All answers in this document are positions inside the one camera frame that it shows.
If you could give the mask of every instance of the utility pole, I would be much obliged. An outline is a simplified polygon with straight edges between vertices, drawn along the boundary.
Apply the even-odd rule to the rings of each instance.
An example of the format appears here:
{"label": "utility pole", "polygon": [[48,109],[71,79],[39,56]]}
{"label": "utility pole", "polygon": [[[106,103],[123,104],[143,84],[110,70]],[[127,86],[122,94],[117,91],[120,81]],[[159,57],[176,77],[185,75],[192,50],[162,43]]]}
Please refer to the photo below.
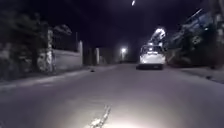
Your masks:
{"label": "utility pole", "polygon": [[223,0],[209,0],[213,23],[216,28],[215,35],[215,51],[216,66],[222,67],[223,65],[223,49],[224,49],[224,5]]}

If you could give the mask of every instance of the vegetation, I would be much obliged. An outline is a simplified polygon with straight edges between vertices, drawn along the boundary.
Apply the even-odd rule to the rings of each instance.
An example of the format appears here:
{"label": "vegetation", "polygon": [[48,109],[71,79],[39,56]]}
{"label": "vegetation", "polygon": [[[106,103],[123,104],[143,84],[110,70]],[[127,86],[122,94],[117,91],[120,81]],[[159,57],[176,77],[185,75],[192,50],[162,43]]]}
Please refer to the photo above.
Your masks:
{"label": "vegetation", "polygon": [[16,11],[4,11],[0,14],[0,42],[2,48],[10,44],[10,59],[20,73],[39,72],[38,57],[40,49],[47,46],[48,24],[35,14],[29,16]]}

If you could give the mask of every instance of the street light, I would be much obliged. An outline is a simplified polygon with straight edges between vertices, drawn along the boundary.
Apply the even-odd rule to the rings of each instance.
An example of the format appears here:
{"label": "street light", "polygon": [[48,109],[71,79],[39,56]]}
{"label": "street light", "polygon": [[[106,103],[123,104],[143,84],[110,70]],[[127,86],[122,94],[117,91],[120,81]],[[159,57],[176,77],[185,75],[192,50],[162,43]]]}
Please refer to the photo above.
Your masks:
{"label": "street light", "polygon": [[135,5],[135,0],[132,1],[132,6],[134,6],[134,5]]}
{"label": "street light", "polygon": [[124,61],[125,60],[125,56],[128,52],[128,49],[126,47],[123,47],[120,49],[120,54],[121,54],[121,60]]}

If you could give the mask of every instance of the wall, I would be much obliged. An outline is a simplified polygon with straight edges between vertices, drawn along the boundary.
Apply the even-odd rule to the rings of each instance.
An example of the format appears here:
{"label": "wall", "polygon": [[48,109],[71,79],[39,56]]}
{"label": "wall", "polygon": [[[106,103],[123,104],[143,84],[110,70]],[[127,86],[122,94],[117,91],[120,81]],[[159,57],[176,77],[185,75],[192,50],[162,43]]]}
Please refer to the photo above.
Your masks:
{"label": "wall", "polygon": [[82,67],[82,55],[78,52],[54,50],[56,71]]}

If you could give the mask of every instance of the light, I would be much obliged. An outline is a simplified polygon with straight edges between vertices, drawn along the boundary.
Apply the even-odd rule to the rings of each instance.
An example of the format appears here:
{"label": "light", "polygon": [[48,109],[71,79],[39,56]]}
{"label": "light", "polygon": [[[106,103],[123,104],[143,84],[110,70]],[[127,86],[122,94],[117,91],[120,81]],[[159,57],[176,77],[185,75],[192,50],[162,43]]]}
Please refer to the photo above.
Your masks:
{"label": "light", "polygon": [[132,6],[134,6],[134,5],[135,5],[135,0],[132,1]]}
{"label": "light", "polygon": [[159,43],[159,46],[162,47],[163,46],[163,43]]}
{"label": "light", "polygon": [[127,51],[128,51],[127,48],[121,48],[121,53],[122,53],[122,54],[126,54]]}

